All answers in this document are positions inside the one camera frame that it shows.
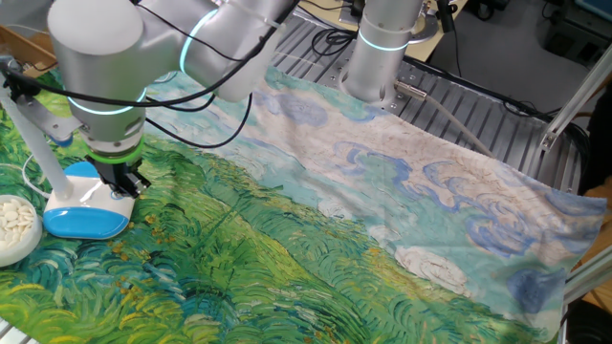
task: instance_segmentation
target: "cloth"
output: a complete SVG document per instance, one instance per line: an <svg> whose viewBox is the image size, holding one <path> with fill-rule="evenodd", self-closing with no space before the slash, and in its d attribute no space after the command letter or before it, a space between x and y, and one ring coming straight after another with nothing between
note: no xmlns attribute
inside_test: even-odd
<svg viewBox="0 0 612 344"><path fill-rule="evenodd" d="M198 90L179 75L149 94ZM60 97L40 99L68 114ZM245 110L215 100L148 115L215 143ZM275 69L223 148L146 130L153 184L121 235L46 234L0 270L0 316L42 343L546 341L605 209ZM79 141L56 149L62 165L82 160ZM0 189L41 211L21 181L28 155L4 115ZM28 174L40 182L35 165Z"/></svg>

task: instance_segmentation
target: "blue led ring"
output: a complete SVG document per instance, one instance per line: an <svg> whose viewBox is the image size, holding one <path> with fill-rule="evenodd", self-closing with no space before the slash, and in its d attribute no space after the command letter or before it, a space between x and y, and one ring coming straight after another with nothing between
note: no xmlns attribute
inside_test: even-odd
<svg viewBox="0 0 612 344"><path fill-rule="evenodd" d="M204 24L206 24L208 20L210 20L210 18L212 18L216 13L217 13L217 10L212 10L208 12L207 15L203 16L202 19L200 19L200 21L198 21L198 23L193 27L193 30L191 30L189 35L193 37L196 34L198 34L198 31L202 29ZM191 37L188 37L185 40L185 44L183 45L183 49L181 50L181 59L179 60L179 66L181 66L181 72L183 73L186 73L185 72L185 59L187 58L187 51L189 50L189 46L191 45L191 41L193 40L193 38Z"/></svg>
<svg viewBox="0 0 612 344"><path fill-rule="evenodd" d="M408 46L408 43L409 43L409 42L406 42L406 43L405 43L405 44L404 44L402 47L397 47L397 48L385 48L385 47L378 46L378 45L376 45L376 44L374 44L374 43L370 42L369 40L365 39L365 37L363 36L363 33L361 33L361 30L360 30L360 37L361 37L361 39L363 40L363 42L365 42L365 43L366 43L367 45L369 45L370 47L375 48L375 49L378 49L378 50L381 50L381 51L384 51L384 52L396 52L396 51L398 51L398 50L405 49L405 47L407 47L407 46Z"/></svg>
<svg viewBox="0 0 612 344"><path fill-rule="evenodd" d="M144 100L144 97L146 96L146 88L144 88L144 90L142 90L142 94L141 96L138 98L138 100L136 100L137 102L141 102ZM89 108L84 107L83 105L77 103L74 99L72 99L71 97L67 97L68 100L75 105L77 108L88 112L90 114L94 114L94 115L118 115L118 114L122 114L124 112L128 112L132 109L134 109L134 106L126 106L124 108L120 108L119 110L113 110L113 111L98 111L98 110L92 110Z"/></svg>

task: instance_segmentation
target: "wooden surface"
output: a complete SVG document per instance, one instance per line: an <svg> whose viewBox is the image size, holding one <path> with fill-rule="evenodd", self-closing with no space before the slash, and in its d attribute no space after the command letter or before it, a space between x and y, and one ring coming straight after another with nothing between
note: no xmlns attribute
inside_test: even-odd
<svg viewBox="0 0 612 344"><path fill-rule="evenodd" d="M587 262L612 245L612 177L607 179L605 185L589 190L585 196L607 198L608 214L603 219L603 226L595 244L586 252L581 262ZM612 313L612 280L589 292L584 296L584 300Z"/></svg>
<svg viewBox="0 0 612 344"><path fill-rule="evenodd" d="M0 26L0 52L8 51L20 63L35 65L38 69L45 69L57 62L51 38L44 33L37 33L27 39L13 30ZM37 77L44 72L29 68L24 75Z"/></svg>
<svg viewBox="0 0 612 344"><path fill-rule="evenodd" d="M313 1L325 8L333 8L333 7L343 5L343 2L340 0L313 0ZM464 8L464 6L466 6L467 2L468 0L458 0L453 3L457 5L457 7L459 8L459 10L453 15L453 17L456 17L457 14L459 14L459 12ZM350 24L339 22L340 10L325 11L325 10L318 9L317 7L311 4L308 4L306 2L301 2L299 6L303 7L310 13L318 16L319 18L325 19L331 23L337 24L343 27L344 29L348 29L348 30L357 29L357 26L355 25L350 25ZM436 3L431 2L431 7L434 9L437 9ZM405 53L408 56L414 57L418 60L426 61L431 55L431 53L433 53L434 49L436 49L436 46L438 45L438 43L440 43L440 40L442 39L443 34L444 33L442 32L442 26L440 25L440 22L438 21L438 33L436 33L436 35L434 35L427 42L408 45L408 48L406 48Z"/></svg>

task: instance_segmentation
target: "metal table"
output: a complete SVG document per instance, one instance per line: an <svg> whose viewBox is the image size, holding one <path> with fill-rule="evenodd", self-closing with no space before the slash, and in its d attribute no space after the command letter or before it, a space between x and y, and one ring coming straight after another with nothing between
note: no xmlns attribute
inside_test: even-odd
<svg viewBox="0 0 612 344"><path fill-rule="evenodd" d="M272 65L280 71L331 88L338 88L339 74L348 62L355 42L334 56L319 56L313 52L313 36L325 29L308 14L297 12L287 21L287 31L281 38ZM321 40L317 49L325 51ZM496 98L478 93L437 75L423 72L403 62L399 79L416 86L447 107L495 156L517 170L556 189L578 191L580 165L576 146L561 135L543 160L534 155L547 123L536 118L519 118L508 112ZM426 102L397 94L396 101L384 110L444 140L475 150L473 144L438 111Z"/></svg>

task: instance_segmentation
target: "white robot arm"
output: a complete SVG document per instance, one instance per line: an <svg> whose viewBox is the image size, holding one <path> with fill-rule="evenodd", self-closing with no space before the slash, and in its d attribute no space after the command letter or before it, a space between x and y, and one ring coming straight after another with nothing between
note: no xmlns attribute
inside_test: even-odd
<svg viewBox="0 0 612 344"><path fill-rule="evenodd" d="M182 71L205 87L221 79L255 47L292 0L231 0L217 6L202 0L57 0L49 31L67 91L93 97L143 101L146 86ZM190 28L189 36L171 25ZM261 79L281 31L233 77L217 96L238 101ZM199 39L207 46L195 41ZM145 109L68 97L82 123L89 161L122 195L138 196L148 182L136 172L141 157Z"/></svg>

